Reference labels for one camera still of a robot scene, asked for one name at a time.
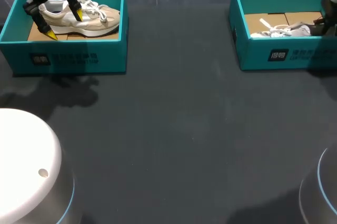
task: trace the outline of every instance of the sneaker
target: sneaker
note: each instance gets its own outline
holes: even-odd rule
[[[310,28],[304,23],[297,23],[294,25],[277,25],[272,27],[264,19],[260,22],[266,26],[269,31],[258,32],[251,34],[252,38],[267,38],[267,37],[305,37],[311,36]]]
[[[77,33],[86,37],[100,37],[112,33],[120,25],[120,12],[91,0],[78,0],[83,21],[75,19],[67,0],[48,0],[39,10],[55,34]]]

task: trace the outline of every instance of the shoelace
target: shoelace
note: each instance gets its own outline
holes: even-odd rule
[[[102,23],[106,22],[106,14],[104,11],[101,10],[102,7],[108,7],[105,4],[98,5],[97,2],[93,2],[91,0],[82,0],[85,2],[82,5],[82,10],[85,12],[91,12],[92,14],[99,14],[100,15],[100,21]]]
[[[260,22],[269,29],[270,37],[291,36],[291,32],[290,32],[291,29],[288,25],[277,25],[275,27],[272,27],[263,18],[260,19]]]

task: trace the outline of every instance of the table surface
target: table surface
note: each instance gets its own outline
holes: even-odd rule
[[[83,224],[301,223],[298,186],[337,135],[337,75],[242,72],[228,0],[128,1],[125,75],[14,78],[0,56],[0,107],[54,129]]]

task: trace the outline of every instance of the shoe sole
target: shoe sole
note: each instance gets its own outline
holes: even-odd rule
[[[55,34],[80,34],[85,37],[95,38],[95,37],[102,37],[104,35],[113,33],[117,31],[119,28],[119,24],[108,29],[99,30],[99,31],[88,31],[77,27],[72,26],[55,26],[51,25],[51,29]]]

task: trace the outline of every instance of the small hole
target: small hole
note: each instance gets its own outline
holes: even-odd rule
[[[43,178],[47,178],[48,177],[48,171],[46,171],[45,169],[40,169],[38,171],[38,174],[43,177]]]

